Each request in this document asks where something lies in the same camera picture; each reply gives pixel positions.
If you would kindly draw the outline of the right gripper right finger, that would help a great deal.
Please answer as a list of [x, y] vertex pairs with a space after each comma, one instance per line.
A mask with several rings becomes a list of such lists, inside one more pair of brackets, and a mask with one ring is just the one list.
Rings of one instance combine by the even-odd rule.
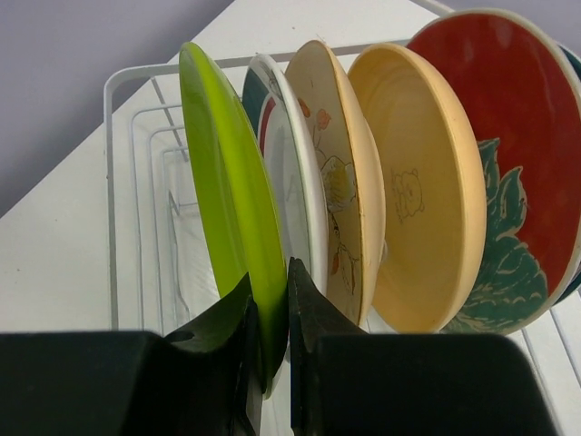
[[553, 435], [522, 351], [495, 334], [372, 334], [288, 272], [297, 435]]

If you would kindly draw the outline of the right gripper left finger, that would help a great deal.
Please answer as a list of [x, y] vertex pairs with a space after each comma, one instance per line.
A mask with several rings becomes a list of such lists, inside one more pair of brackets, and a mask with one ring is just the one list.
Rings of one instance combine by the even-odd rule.
[[243, 278], [166, 336], [10, 333], [1, 338], [4, 435], [256, 435], [258, 313]]

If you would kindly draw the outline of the lime green plate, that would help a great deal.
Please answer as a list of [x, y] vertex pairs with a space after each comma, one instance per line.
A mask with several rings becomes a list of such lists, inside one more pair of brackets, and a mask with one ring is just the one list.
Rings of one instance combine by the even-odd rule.
[[258, 308], [261, 384], [273, 391], [287, 343], [287, 266], [271, 185], [251, 122], [221, 68], [195, 43], [179, 53], [182, 116], [214, 279], [225, 296], [248, 276]]

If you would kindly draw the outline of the beige patterned plate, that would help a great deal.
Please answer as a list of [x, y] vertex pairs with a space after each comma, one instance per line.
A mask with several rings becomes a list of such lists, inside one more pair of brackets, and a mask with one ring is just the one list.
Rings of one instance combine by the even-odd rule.
[[329, 224], [327, 298], [362, 325], [385, 248], [385, 189], [378, 149], [350, 80], [318, 40], [303, 45], [285, 75], [314, 146]]

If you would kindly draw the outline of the yellow plate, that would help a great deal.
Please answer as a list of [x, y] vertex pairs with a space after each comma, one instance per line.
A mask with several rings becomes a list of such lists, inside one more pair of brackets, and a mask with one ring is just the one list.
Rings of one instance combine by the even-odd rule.
[[378, 148], [387, 257], [373, 306], [397, 332], [436, 332], [467, 300], [487, 229], [482, 163], [452, 87], [402, 45], [374, 44], [349, 79]]

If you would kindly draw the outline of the green red striped plate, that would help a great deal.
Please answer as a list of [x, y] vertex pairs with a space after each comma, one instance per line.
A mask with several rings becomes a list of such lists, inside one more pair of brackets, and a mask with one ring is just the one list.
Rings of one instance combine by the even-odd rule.
[[323, 183], [299, 100], [271, 56], [251, 59], [242, 104], [271, 180], [284, 255], [301, 259], [325, 294], [329, 230]]

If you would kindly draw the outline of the red teal flower plate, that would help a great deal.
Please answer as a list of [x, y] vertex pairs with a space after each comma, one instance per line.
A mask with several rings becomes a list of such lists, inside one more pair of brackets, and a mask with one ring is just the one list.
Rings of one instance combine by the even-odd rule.
[[477, 8], [440, 17], [409, 49], [445, 77], [478, 142], [487, 234], [475, 285], [447, 333], [510, 334], [547, 311], [571, 281], [580, 157], [575, 111], [555, 40], [526, 18]]

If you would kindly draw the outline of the green rim lettered plate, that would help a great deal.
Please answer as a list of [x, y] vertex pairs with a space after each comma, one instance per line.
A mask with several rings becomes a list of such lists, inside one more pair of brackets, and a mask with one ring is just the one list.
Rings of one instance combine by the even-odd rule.
[[[556, 41], [556, 46], [563, 53], [563, 58], [568, 62], [568, 68], [564, 69], [564, 74], [570, 83], [571, 92], [573, 93], [574, 99], [574, 122], [571, 123], [567, 128], [572, 131], [572, 138], [568, 141], [570, 142], [569, 148], [575, 159], [580, 157], [580, 57], [573, 53], [568, 47], [562, 43]], [[574, 201], [574, 206], [572, 210], [573, 223], [575, 224], [575, 237], [573, 239], [574, 243], [580, 242], [580, 171], [575, 170], [573, 178], [571, 180], [571, 186], [573, 187], [573, 192], [576, 195]], [[580, 247], [573, 246], [574, 251], [572, 252], [571, 261], [576, 262], [576, 270], [571, 275], [571, 281], [568, 283], [567, 287], [560, 294], [559, 298], [554, 302], [558, 304], [564, 301], [571, 293], [575, 292], [580, 286]]]

